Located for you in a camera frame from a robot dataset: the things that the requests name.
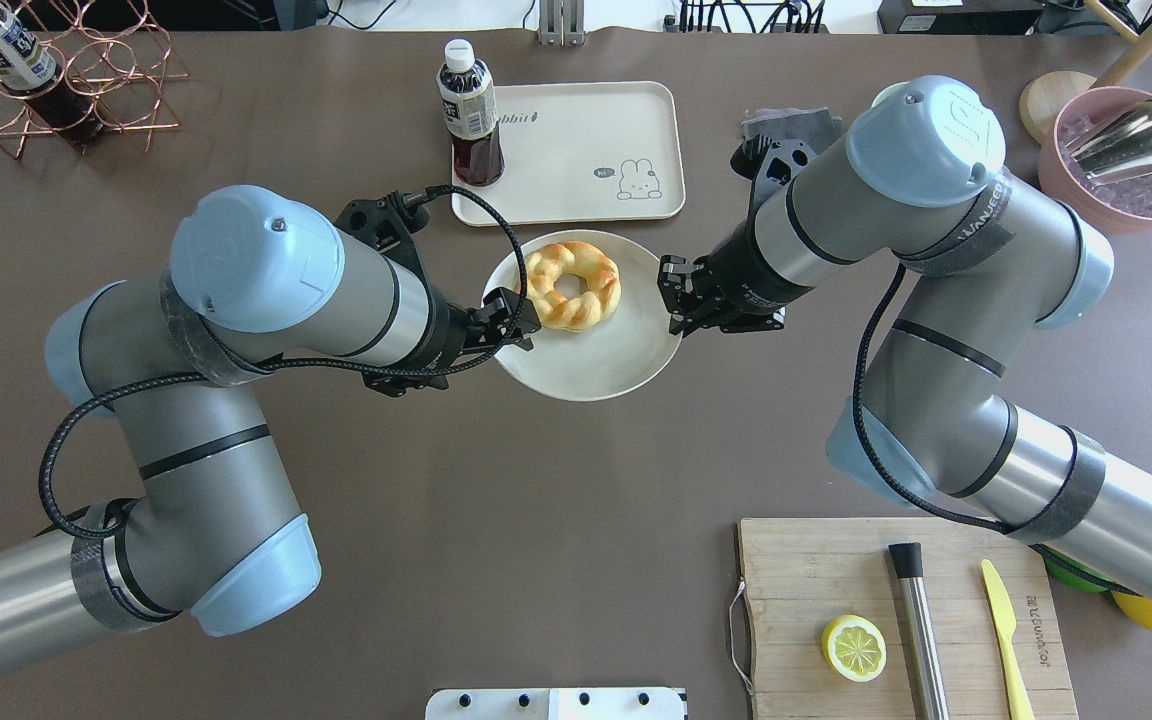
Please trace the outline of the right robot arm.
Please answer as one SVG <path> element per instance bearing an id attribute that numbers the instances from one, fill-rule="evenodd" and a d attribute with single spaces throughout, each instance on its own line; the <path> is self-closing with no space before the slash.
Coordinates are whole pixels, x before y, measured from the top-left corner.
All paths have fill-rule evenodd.
<path id="1" fill-rule="evenodd" d="M 1001 397 L 1034 328 L 1074 323 L 1114 273 L 1111 243 L 1011 176 L 973 88 L 886 88 L 840 141 L 761 183 L 708 255 L 664 256 L 669 332 L 774 331 L 785 309 L 881 250 L 918 279 L 876 356 L 867 325 L 829 457 L 881 495 L 1032 547 L 1152 600 L 1152 475 Z"/>

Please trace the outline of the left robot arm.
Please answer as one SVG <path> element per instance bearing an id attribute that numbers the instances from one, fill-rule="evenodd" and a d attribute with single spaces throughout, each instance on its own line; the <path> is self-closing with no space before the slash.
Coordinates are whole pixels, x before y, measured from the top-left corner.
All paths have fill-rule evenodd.
<path id="1" fill-rule="evenodd" d="M 252 184 L 198 202 L 161 272 L 111 283 L 46 338 L 73 409 L 38 495 L 50 528 L 0 553 L 0 675 L 189 612 L 247 632 L 321 578 L 252 384 L 280 369 L 356 372 L 392 397 L 530 347 L 525 288 L 458 306 L 414 234 L 435 185 L 353 200 L 338 219 Z"/>

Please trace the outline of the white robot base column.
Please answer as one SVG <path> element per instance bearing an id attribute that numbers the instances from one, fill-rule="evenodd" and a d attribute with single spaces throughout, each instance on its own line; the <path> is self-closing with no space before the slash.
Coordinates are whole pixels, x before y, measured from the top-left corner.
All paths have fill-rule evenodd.
<path id="1" fill-rule="evenodd" d="M 558 687 L 442 689 L 425 719 L 687 719 L 684 689 Z"/>

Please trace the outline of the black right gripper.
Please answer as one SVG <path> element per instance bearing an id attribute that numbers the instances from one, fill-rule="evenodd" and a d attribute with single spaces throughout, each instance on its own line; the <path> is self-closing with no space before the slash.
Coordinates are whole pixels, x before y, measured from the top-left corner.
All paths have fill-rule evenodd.
<path id="1" fill-rule="evenodd" d="M 748 225 L 700 256 L 695 264 L 676 255 L 660 256 L 658 288 L 669 305 L 669 333 L 782 331 L 787 285 L 761 258 Z"/>

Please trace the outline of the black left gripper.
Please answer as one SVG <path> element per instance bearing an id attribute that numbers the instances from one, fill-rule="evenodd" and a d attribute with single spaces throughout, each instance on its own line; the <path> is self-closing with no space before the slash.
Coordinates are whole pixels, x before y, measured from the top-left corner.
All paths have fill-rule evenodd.
<path id="1" fill-rule="evenodd" d="M 429 369 L 435 376 L 382 376 L 365 373 L 366 387 L 391 397 L 407 389 L 433 387 L 447 389 L 447 369 L 461 356 L 488 351 L 499 342 L 526 346 L 526 334 L 541 329 L 535 305 L 526 293 L 495 287 L 484 296 L 480 309 L 468 309 L 445 300 L 442 291 L 431 291 L 431 324 L 412 354 L 393 369 Z"/>

